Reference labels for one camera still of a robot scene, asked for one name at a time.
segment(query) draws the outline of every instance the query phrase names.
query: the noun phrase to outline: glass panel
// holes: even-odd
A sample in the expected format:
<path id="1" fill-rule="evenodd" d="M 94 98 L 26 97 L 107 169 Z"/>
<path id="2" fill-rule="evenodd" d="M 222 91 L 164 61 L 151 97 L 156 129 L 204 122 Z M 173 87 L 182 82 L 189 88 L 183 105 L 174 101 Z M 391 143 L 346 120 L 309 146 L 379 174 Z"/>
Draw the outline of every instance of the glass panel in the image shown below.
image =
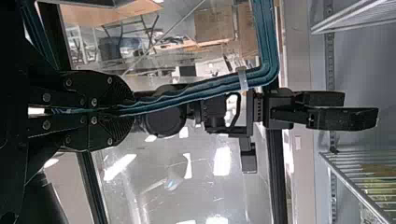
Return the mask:
<path id="1" fill-rule="evenodd" d="M 237 2 L 135 0 L 116 1 L 113 8 L 61 8 L 75 68 L 202 79 L 259 66 L 250 4 Z"/>
<path id="2" fill-rule="evenodd" d="M 58 194 L 69 223 L 93 224 L 76 153 L 57 153 L 44 165 L 44 172 Z"/>
<path id="3" fill-rule="evenodd" d="M 150 91 L 260 65 L 248 1 L 114 3 L 61 5 L 75 69 L 120 75 L 132 91 Z M 230 123 L 235 101 L 228 102 Z M 238 123 L 245 115 L 243 102 Z M 255 133 L 255 175 L 243 175 L 237 139 L 190 120 L 170 138 L 131 131 L 119 146 L 93 152 L 109 222 L 271 222 L 266 145 L 262 129 Z"/>
<path id="4" fill-rule="evenodd" d="M 130 133 L 94 152 L 110 223 L 271 223 L 265 143 L 254 131 L 259 171 L 251 175 L 241 171 L 237 139 L 192 121 L 173 137 Z"/>

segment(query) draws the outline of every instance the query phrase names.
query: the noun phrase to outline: wall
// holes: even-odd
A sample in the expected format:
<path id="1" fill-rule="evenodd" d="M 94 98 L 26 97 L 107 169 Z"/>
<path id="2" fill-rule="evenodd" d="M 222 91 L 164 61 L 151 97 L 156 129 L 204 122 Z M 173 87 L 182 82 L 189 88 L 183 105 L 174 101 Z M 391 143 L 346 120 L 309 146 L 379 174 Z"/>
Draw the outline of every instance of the wall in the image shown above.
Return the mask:
<path id="1" fill-rule="evenodd" d="M 284 46 L 287 86 L 294 91 L 312 89 L 308 6 L 305 0 L 281 2 L 284 19 Z M 296 150 L 295 137 L 301 138 L 301 149 Z M 290 131 L 291 156 L 294 172 L 291 174 L 291 193 L 294 223 L 316 223 L 314 131 L 304 125 L 295 125 Z"/>

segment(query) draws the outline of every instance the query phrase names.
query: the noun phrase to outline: ceiling light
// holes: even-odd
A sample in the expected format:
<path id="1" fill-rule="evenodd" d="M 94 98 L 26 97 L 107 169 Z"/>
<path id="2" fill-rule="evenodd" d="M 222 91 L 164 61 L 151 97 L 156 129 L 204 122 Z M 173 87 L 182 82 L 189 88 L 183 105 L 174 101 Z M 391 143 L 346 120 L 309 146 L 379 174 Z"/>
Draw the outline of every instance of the ceiling light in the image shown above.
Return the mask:
<path id="1" fill-rule="evenodd" d="M 149 135 L 149 136 L 146 138 L 145 142 L 154 142 L 156 139 L 157 139 L 157 136 L 151 134 L 151 135 Z"/>
<path id="2" fill-rule="evenodd" d="M 55 165 L 56 163 L 58 163 L 58 159 L 49 159 L 45 164 L 44 164 L 44 168 L 47 169 L 52 165 Z"/>
<path id="3" fill-rule="evenodd" d="M 179 138 L 188 138 L 189 137 L 189 128 L 183 127 L 178 133 Z"/>
<path id="4" fill-rule="evenodd" d="M 27 110 L 28 115 L 40 115 L 44 114 L 44 108 L 34 108 L 34 107 L 29 107 Z"/>
<path id="5" fill-rule="evenodd" d="M 177 224 L 197 224 L 195 220 L 188 220 L 183 222 L 178 222 Z"/>
<path id="6" fill-rule="evenodd" d="M 135 154 L 127 154 L 118 161 L 114 162 L 110 168 L 105 169 L 105 177 L 103 178 L 105 181 L 110 181 L 116 177 L 119 173 L 121 173 L 129 163 L 131 163 L 134 158 L 136 158 Z"/>
<path id="7" fill-rule="evenodd" d="M 173 137 L 175 137 L 175 135 L 167 136 L 164 139 L 170 139 L 170 138 L 173 138 Z"/>
<path id="8" fill-rule="evenodd" d="M 228 218 L 216 215 L 215 217 L 209 217 L 206 224 L 228 224 Z"/>
<path id="9" fill-rule="evenodd" d="M 224 118 L 225 118 L 225 119 L 230 119 L 230 118 L 231 118 L 231 113 L 230 113 L 230 111 L 227 111 L 227 112 L 225 113 Z"/>
<path id="10" fill-rule="evenodd" d="M 220 147 L 216 150 L 213 175 L 225 176 L 230 174 L 231 150 L 229 147 Z"/>
<path id="11" fill-rule="evenodd" d="M 192 178 L 191 154 L 184 153 L 183 156 L 187 159 L 187 169 L 186 169 L 186 174 L 184 175 L 184 178 L 191 179 Z"/>

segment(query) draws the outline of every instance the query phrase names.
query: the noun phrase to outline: screw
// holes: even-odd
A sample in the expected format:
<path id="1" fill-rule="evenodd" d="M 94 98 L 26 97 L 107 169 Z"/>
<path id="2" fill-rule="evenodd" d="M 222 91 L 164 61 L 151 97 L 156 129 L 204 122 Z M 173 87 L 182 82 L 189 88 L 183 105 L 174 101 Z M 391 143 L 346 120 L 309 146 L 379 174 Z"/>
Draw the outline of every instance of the screw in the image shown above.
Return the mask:
<path id="1" fill-rule="evenodd" d="M 67 87 L 71 87 L 72 84 L 73 84 L 72 79 L 68 78 L 68 79 L 66 80 L 66 86 L 67 86 Z"/>
<path id="2" fill-rule="evenodd" d="M 327 8 L 327 14 L 332 14 L 332 8 Z"/>
<path id="3" fill-rule="evenodd" d="M 92 117 L 91 118 L 91 124 L 95 125 L 98 123 L 98 118 L 97 117 Z"/>
<path id="4" fill-rule="evenodd" d="M 48 103 L 50 101 L 50 94 L 49 93 L 44 93 L 43 94 L 43 101 Z"/>
<path id="5" fill-rule="evenodd" d="M 91 104 L 93 107 L 96 107 L 98 105 L 98 100 L 96 98 L 93 98 Z"/>
<path id="6" fill-rule="evenodd" d="M 65 142 L 66 142 L 66 144 L 70 144 L 72 142 L 72 137 L 67 136 Z"/>
<path id="7" fill-rule="evenodd" d="M 79 120 L 80 123 L 84 124 L 87 121 L 87 119 L 84 117 L 81 117 L 81 119 Z"/>
<path id="8" fill-rule="evenodd" d="M 79 100 L 79 103 L 80 103 L 81 105 L 85 105 L 85 99 L 84 99 L 84 98 L 81 98 L 81 100 Z"/>
<path id="9" fill-rule="evenodd" d="M 107 144 L 108 144 L 109 146 L 113 145 L 113 139 L 112 139 L 112 138 L 108 138 L 108 139 L 107 139 Z"/>
<path id="10" fill-rule="evenodd" d="M 44 130 L 49 130 L 50 129 L 50 121 L 49 120 L 44 121 L 43 129 Z"/>

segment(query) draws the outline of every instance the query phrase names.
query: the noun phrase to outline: wire shelf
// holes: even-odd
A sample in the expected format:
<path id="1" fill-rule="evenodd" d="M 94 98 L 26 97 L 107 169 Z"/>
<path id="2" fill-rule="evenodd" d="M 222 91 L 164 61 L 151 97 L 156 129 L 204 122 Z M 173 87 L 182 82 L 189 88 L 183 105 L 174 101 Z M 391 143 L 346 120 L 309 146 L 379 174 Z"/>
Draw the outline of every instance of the wire shelf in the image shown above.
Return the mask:
<path id="1" fill-rule="evenodd" d="M 360 0 L 311 28 L 313 35 L 396 22 L 396 0 Z"/>
<path id="2" fill-rule="evenodd" d="M 396 150 L 354 150 L 319 155 L 382 223 L 396 223 Z"/>

